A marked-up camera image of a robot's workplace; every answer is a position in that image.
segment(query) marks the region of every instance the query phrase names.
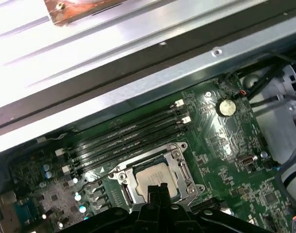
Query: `metal panel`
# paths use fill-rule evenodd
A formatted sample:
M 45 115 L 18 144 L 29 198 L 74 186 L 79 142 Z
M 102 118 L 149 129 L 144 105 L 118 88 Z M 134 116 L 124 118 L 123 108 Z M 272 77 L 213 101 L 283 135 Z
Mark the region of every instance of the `metal panel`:
M 0 152 L 60 127 L 86 127 L 110 119 L 147 102 L 184 89 L 226 71 L 247 56 L 296 40 L 296 17 L 223 46 L 215 56 L 207 52 L 138 81 L 107 92 L 47 118 L 0 136 Z
M 67 27 L 41 0 L 0 2 L 0 107 L 264 1 L 128 0 Z
M 253 101 L 261 101 L 278 94 L 296 94 L 296 72 L 291 66 L 286 66 L 284 75 L 280 79 L 273 79 L 270 84 L 257 95 Z M 270 152 L 275 160 L 285 163 L 296 148 L 296 101 L 266 104 L 254 109 L 257 121 L 266 138 Z M 296 171 L 296 165 L 285 172 L 283 178 L 287 178 Z M 296 199 L 296 179 L 289 185 L 288 191 Z

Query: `capacitor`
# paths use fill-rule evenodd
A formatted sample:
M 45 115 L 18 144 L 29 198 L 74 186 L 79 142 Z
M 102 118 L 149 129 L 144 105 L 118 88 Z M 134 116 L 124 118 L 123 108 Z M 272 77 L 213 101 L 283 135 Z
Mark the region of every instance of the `capacitor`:
M 68 223 L 69 221 L 69 218 L 68 217 L 65 217 L 63 218 L 61 221 L 58 222 L 58 226 L 60 229 L 64 228 L 65 224 Z
M 76 183 L 78 183 L 78 178 L 75 177 L 74 179 L 72 179 L 72 181 L 74 184 L 76 184 Z
M 236 112 L 236 104 L 233 100 L 222 99 L 216 104 L 216 111 L 222 117 L 230 117 Z
M 46 219 L 47 217 L 49 217 L 50 215 L 52 215 L 54 212 L 53 210 L 49 209 L 48 211 L 46 211 L 43 215 L 42 218 Z
M 47 171 L 47 172 L 45 173 L 45 177 L 46 177 L 47 179 L 51 179 L 53 176 L 54 176 L 54 173 L 52 173 L 52 172 L 50 172 L 50 171 Z
M 85 215 L 84 220 L 87 220 L 88 218 L 92 217 L 93 213 L 88 213 Z
M 80 213 L 85 213 L 86 212 L 86 209 L 89 207 L 90 203 L 88 202 L 85 202 L 84 204 L 82 204 L 80 207 L 79 207 L 79 211 Z
M 40 188 L 45 188 L 46 186 L 47 186 L 47 184 L 45 182 L 40 182 L 39 183 Z
M 42 169 L 44 171 L 49 171 L 52 168 L 52 164 L 43 164 Z
M 75 194 L 75 200 L 76 200 L 76 201 L 80 201 L 81 198 L 82 198 L 82 196 L 81 196 L 79 193 L 76 193 L 76 194 Z

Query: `screw hole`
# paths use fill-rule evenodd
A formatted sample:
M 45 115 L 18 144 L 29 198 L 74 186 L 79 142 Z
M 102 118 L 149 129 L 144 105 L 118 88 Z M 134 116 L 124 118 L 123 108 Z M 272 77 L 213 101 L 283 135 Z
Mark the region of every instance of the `screw hole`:
M 214 57 L 220 56 L 220 55 L 222 55 L 222 50 L 219 47 L 215 47 L 212 50 L 212 55 Z

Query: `chip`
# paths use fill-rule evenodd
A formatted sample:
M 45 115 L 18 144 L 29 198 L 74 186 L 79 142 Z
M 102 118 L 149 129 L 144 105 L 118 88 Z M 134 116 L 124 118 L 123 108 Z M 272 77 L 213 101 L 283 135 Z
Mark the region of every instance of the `chip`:
M 74 213 L 74 212 L 77 212 L 78 209 L 76 206 L 72 206 L 72 207 L 70 207 L 70 211 Z
M 58 198 L 57 198 L 57 195 L 53 195 L 53 196 L 51 196 L 51 199 L 52 199 L 52 201 L 56 201 Z
M 245 189 L 244 189 L 243 187 L 239 187 L 239 188 L 237 189 L 237 191 L 238 191 L 238 193 L 239 193 L 240 195 L 244 195 L 244 194 L 245 194 Z
M 274 203 L 277 201 L 276 196 L 274 195 L 274 193 L 269 193 L 267 195 L 265 195 L 265 200 L 268 204 L 270 203 Z
M 167 183 L 167 188 L 170 197 L 175 197 L 178 192 L 168 166 L 165 163 L 159 163 L 151 167 L 146 168 L 136 174 L 138 186 L 136 191 L 139 195 L 144 197 L 144 200 L 148 201 L 148 186 L 160 185 L 161 183 Z

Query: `screw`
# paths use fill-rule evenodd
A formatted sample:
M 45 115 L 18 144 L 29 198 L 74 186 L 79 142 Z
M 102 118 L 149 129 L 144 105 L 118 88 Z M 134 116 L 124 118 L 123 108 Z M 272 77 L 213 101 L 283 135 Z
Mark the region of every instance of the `screw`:
M 180 154 L 178 152 L 174 153 L 174 158 L 178 158 L 180 156 Z
M 266 159 L 268 157 L 268 153 L 266 151 L 261 151 L 260 157 L 262 157 L 263 159 Z
M 58 4 L 56 4 L 55 9 L 60 11 L 60 10 L 65 9 L 65 7 L 66 7 L 65 3 L 59 2 Z
M 290 107 L 289 107 L 289 110 L 290 110 L 290 111 L 293 111 L 293 110 L 295 110 L 295 109 L 296 109 L 296 106 L 290 106 Z
M 188 192 L 188 193 L 194 193 L 194 192 L 195 192 L 195 188 L 194 188 L 193 186 L 189 186 L 189 187 L 187 188 L 187 192 Z
M 222 55 L 222 50 L 220 47 L 215 47 L 213 48 L 212 50 L 212 55 L 213 57 L 218 57 L 218 56 L 221 56 Z
M 179 206 L 178 205 L 171 205 L 171 209 L 172 210 L 178 210 L 179 209 Z
M 212 96 L 212 93 L 211 93 L 210 91 L 208 91 L 208 92 L 206 92 L 206 93 L 205 93 L 205 95 L 204 95 L 204 96 L 209 98 L 209 97 L 211 97 L 211 96 Z
M 210 211 L 210 210 L 204 210 L 204 214 L 205 215 L 213 215 L 213 213 L 212 213 L 212 211 Z
M 119 175 L 119 179 L 120 179 L 120 180 L 125 180 L 126 177 L 127 177 L 127 176 L 126 176 L 124 173 L 121 173 L 121 174 Z
M 201 185 L 199 188 L 198 188 L 200 191 L 204 191 L 204 187 Z

